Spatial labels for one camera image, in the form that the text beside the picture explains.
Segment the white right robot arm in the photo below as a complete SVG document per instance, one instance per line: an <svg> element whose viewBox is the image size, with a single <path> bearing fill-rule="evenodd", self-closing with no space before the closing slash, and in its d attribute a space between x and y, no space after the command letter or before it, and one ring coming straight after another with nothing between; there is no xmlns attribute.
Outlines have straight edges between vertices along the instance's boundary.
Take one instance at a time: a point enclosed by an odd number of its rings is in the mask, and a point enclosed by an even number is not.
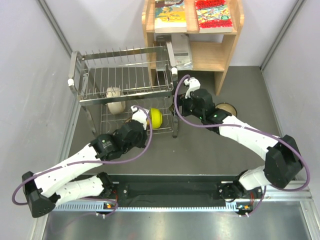
<svg viewBox="0 0 320 240"><path fill-rule="evenodd" d="M232 199L245 198L253 189L264 186L285 189L304 167L293 137L278 137L251 127L234 114L216 107L212 96L203 88L175 94L173 104L182 119L196 117L201 122L200 128L239 143L263 160L263 165L245 169L228 184Z"/></svg>

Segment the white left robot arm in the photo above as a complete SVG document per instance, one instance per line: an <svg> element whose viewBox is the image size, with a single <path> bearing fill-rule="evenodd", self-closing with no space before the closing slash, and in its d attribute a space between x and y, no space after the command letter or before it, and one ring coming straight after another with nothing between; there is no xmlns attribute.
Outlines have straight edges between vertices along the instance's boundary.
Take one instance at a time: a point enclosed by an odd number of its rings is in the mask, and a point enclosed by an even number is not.
<svg viewBox="0 0 320 240"><path fill-rule="evenodd" d="M22 175L23 193L33 218L42 217L56 207L82 198L109 198L114 185L106 172L82 180L83 173L114 163L132 148L145 148L149 120L128 119L112 133L104 133L79 152L42 172Z"/></svg>

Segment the dark blue bowl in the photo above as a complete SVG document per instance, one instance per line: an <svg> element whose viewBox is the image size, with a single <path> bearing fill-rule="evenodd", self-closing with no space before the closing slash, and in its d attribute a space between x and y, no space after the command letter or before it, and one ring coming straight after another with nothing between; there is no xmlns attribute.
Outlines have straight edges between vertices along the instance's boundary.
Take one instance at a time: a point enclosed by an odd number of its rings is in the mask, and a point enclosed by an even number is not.
<svg viewBox="0 0 320 240"><path fill-rule="evenodd" d="M229 104L227 102L218 103L216 105L216 108L227 111L235 117L238 115L237 109L232 104Z"/></svg>

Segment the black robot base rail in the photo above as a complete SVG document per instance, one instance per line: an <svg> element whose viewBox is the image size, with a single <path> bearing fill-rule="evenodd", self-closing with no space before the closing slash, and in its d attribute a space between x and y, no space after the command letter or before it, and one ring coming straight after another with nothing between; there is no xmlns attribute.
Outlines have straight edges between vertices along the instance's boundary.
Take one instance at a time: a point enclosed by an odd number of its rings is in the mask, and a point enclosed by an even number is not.
<svg viewBox="0 0 320 240"><path fill-rule="evenodd" d="M117 200L119 207L196 208L224 207L242 199L251 204L262 197L262 188L237 193L234 175L111 174L111 190L99 196Z"/></svg>

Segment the steel two-tier dish rack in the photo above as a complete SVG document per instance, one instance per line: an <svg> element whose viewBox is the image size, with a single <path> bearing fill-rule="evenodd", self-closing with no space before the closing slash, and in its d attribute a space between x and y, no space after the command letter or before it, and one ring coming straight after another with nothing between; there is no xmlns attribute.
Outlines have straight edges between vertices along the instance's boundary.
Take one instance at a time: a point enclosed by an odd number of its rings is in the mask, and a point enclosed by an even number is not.
<svg viewBox="0 0 320 240"><path fill-rule="evenodd" d="M94 137L111 133L130 118L131 106L159 109L163 122L155 133L178 136L178 116L173 96L178 84L177 68L171 67L164 45L71 54L67 84L83 109ZM124 112L113 115L107 88L120 88Z"/></svg>

